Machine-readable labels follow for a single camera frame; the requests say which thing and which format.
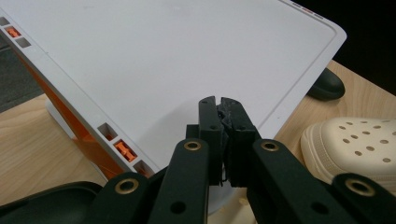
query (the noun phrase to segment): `wooden table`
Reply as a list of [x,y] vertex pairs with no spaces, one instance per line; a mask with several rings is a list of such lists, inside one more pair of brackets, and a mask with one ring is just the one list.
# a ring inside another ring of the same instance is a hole
[[[346,85],[345,96],[330,102],[305,96],[276,136],[302,163],[300,137],[310,124],[333,117],[396,118],[394,95],[339,63],[330,62],[328,67]],[[47,112],[46,99],[41,95],[0,114],[0,204],[74,181],[106,183]],[[244,211],[239,217],[233,214],[233,221],[254,222],[251,212],[244,208],[248,204],[244,191],[236,197],[237,205],[233,206]],[[227,206],[220,209],[219,216],[226,210]]]

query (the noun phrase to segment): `rectangular slot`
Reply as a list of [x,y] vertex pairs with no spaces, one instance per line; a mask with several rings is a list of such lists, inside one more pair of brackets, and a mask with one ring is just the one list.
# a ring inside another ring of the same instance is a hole
[[117,133],[107,123],[99,126],[98,130],[108,141],[111,141],[118,136]]
[[19,38],[19,39],[16,39],[15,41],[16,41],[17,44],[18,44],[19,46],[21,46],[21,48],[23,48],[23,49],[30,46],[29,41],[27,41],[24,37],[21,37],[21,38]]
[[21,36],[20,32],[17,31],[17,29],[15,29],[13,26],[7,27],[6,31],[11,37],[15,38],[15,37]]
[[131,162],[137,158],[136,153],[134,153],[134,151],[128,145],[126,145],[122,139],[114,144],[114,147],[128,162]]
[[152,169],[151,169],[145,162],[143,162],[143,161],[137,162],[137,163],[134,165],[134,169],[136,169],[136,171],[137,171],[139,174],[141,174],[141,175],[143,175],[143,176],[145,176],[145,177],[147,177],[147,178],[149,178],[149,177],[151,177],[152,175],[154,175],[154,172],[152,171]]
[[1,26],[9,25],[9,21],[4,17],[0,17],[0,25]]

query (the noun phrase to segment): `floor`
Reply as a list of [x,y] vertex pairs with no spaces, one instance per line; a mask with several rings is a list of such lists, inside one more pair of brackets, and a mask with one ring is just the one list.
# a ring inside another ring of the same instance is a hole
[[[396,95],[396,5],[392,0],[295,0],[346,31],[334,59]],[[0,37],[0,113],[43,91]]]

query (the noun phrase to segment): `wooden surface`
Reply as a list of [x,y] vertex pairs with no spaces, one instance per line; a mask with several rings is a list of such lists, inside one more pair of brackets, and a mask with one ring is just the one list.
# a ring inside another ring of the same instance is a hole
[[[395,96],[338,63],[328,67],[344,81],[346,95],[330,102],[305,97],[276,136],[300,161],[300,136],[310,124],[333,117],[396,118]],[[106,183],[52,119],[46,99],[0,114],[0,204],[74,181]]]

